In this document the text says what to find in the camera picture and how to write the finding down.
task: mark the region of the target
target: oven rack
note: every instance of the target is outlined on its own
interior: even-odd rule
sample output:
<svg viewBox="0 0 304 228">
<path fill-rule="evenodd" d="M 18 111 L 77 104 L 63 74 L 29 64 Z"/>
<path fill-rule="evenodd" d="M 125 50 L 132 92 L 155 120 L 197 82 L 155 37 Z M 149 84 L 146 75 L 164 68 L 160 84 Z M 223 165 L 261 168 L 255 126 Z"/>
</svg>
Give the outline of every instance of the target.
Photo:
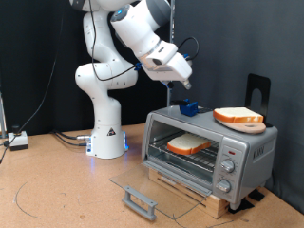
<svg viewBox="0 0 304 228">
<path fill-rule="evenodd" d="M 191 163 L 198 168 L 201 168 L 210 173 L 213 173 L 214 169 L 215 169 L 216 160 L 217 160 L 219 143 L 214 142 L 214 141 L 210 141 L 210 142 L 211 142 L 210 147 L 208 147 L 206 149 L 202 149 L 201 151 L 199 151 L 198 153 L 193 154 L 193 155 L 180 155 L 180 154 L 171 152 L 170 150 L 167 149 L 167 141 L 162 141 L 162 144 L 152 143 L 152 144 L 149 144 L 149 146 L 159 150 L 162 153 L 168 154 L 168 155 L 175 157 L 177 159 L 180 159 L 184 162 Z"/>
</svg>

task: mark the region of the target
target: wooden block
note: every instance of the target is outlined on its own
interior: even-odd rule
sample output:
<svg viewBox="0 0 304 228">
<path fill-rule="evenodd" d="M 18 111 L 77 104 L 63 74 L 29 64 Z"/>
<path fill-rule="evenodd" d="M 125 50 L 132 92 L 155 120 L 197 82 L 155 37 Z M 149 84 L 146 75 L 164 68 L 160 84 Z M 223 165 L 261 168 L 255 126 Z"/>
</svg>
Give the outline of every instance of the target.
<svg viewBox="0 0 304 228">
<path fill-rule="evenodd" d="M 188 186 L 182 183 L 167 178 L 166 176 L 151 168 L 149 169 L 149 179 L 190 203 L 199 203 L 198 208 L 215 219 L 219 219 L 228 210 L 228 201 L 219 199 L 213 195 L 206 197 L 203 194 L 190 189 Z"/>
</svg>

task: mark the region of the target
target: table surface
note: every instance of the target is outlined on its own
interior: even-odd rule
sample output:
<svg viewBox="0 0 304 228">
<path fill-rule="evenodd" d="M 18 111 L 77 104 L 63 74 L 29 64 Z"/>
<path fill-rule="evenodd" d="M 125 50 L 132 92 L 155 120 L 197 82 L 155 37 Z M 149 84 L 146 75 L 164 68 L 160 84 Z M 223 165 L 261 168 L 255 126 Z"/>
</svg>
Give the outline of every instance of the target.
<svg viewBox="0 0 304 228">
<path fill-rule="evenodd" d="M 109 179 L 142 162 L 144 124 L 123 126 L 130 149 L 114 160 L 89 157 L 83 147 L 53 135 L 28 137 L 29 149 L 8 153 L 0 165 L 1 227 L 303 227 L 304 217 L 262 188 L 261 202 L 214 219 L 200 209 L 172 220 L 156 211 L 147 220 L 122 202 L 124 190 Z M 68 135 L 89 134 L 69 132 Z"/>
</svg>

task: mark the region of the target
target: black wall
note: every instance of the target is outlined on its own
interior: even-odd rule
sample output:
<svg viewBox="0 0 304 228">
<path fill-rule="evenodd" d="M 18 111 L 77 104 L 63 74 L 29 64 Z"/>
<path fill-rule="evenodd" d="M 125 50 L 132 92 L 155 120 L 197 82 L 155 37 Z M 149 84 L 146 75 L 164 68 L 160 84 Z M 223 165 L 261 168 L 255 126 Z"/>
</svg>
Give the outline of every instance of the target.
<svg viewBox="0 0 304 228">
<path fill-rule="evenodd" d="M 13 124 L 25 123 L 41 103 L 58 44 L 59 56 L 46 101 L 25 130 L 29 135 L 36 135 L 53 128 L 72 131 L 93 127 L 92 102 L 74 79 L 77 67 L 91 62 L 83 32 L 84 15 L 74 10 L 68 0 L 1 3 L 1 92 L 9 131 Z M 169 25 L 157 33 L 168 41 Z M 123 47 L 115 36 L 113 39 L 128 62 L 139 62 L 130 49 Z M 165 86 L 150 80 L 143 70 L 135 86 L 109 91 L 109 95 L 122 105 L 122 124 L 145 123 L 150 111 L 166 106 Z"/>
<path fill-rule="evenodd" d="M 176 0 L 175 43 L 200 52 L 173 99 L 212 108 L 243 106 L 249 73 L 271 79 L 267 122 L 278 129 L 274 180 L 267 187 L 304 213 L 304 2 Z M 187 43 L 182 52 L 195 52 Z M 256 94 L 255 104 L 260 100 Z"/>
</svg>

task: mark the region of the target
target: toast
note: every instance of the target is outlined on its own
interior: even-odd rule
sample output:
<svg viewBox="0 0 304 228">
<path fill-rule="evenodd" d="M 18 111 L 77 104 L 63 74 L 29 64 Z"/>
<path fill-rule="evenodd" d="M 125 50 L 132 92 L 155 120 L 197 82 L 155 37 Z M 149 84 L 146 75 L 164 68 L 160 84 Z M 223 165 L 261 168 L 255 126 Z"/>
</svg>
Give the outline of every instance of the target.
<svg viewBox="0 0 304 228">
<path fill-rule="evenodd" d="M 261 123 L 264 117 L 246 107 L 216 108 L 213 116 L 226 123 Z"/>
<path fill-rule="evenodd" d="M 191 155 L 210 145 L 210 141 L 186 133 L 168 142 L 167 149 L 176 154 Z"/>
</svg>

